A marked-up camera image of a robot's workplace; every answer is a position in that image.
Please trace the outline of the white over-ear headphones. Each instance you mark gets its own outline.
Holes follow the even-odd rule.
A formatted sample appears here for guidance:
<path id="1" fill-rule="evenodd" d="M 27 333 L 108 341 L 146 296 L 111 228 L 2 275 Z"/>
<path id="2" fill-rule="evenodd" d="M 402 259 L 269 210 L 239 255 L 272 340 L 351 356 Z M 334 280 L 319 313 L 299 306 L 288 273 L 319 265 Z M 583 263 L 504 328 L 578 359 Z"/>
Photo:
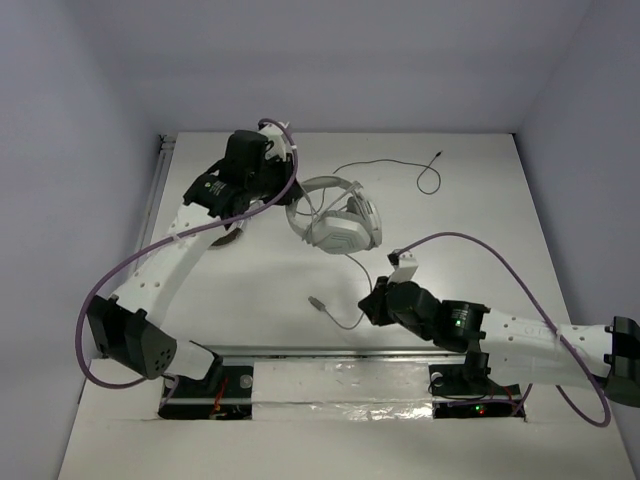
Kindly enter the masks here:
<path id="1" fill-rule="evenodd" d="M 298 219 L 298 200 L 285 208 L 289 226 L 302 241 L 332 255 L 369 251 L 382 244 L 381 216 L 359 182 L 325 175 L 305 180 L 300 187 L 305 200 L 314 191 L 342 190 L 326 208 L 318 211 L 310 207 L 311 219 L 307 224 Z"/>

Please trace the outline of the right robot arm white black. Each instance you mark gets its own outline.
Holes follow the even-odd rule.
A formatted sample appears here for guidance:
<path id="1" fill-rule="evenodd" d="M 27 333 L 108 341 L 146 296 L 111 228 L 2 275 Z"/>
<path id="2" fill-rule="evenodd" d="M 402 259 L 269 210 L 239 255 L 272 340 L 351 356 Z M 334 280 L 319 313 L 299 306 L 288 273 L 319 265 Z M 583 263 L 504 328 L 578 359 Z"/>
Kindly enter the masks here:
<path id="1" fill-rule="evenodd" d="M 473 302 L 439 300 L 409 281 L 378 278 L 359 309 L 375 326 L 399 325 L 448 352 L 463 354 L 461 378 L 483 393 L 495 383 L 589 388 L 639 405 L 639 326 L 626 317 L 608 325 L 549 327 Z"/>

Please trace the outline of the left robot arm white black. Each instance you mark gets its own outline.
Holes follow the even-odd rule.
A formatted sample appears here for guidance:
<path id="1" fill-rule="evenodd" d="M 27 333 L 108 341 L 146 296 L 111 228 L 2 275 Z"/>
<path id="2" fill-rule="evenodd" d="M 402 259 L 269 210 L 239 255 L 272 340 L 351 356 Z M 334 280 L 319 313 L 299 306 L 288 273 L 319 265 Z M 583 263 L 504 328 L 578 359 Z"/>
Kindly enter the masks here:
<path id="1" fill-rule="evenodd" d="M 297 146 L 288 126 L 264 118 L 237 130 L 223 157 L 198 175 L 181 196 L 164 236 L 123 260 L 90 290 L 76 332 L 89 328 L 98 352 L 138 374 L 187 379 L 200 394 L 222 382 L 222 359 L 162 327 L 169 306 L 210 246 L 230 227 L 274 205 L 302 196 L 296 180 Z"/>

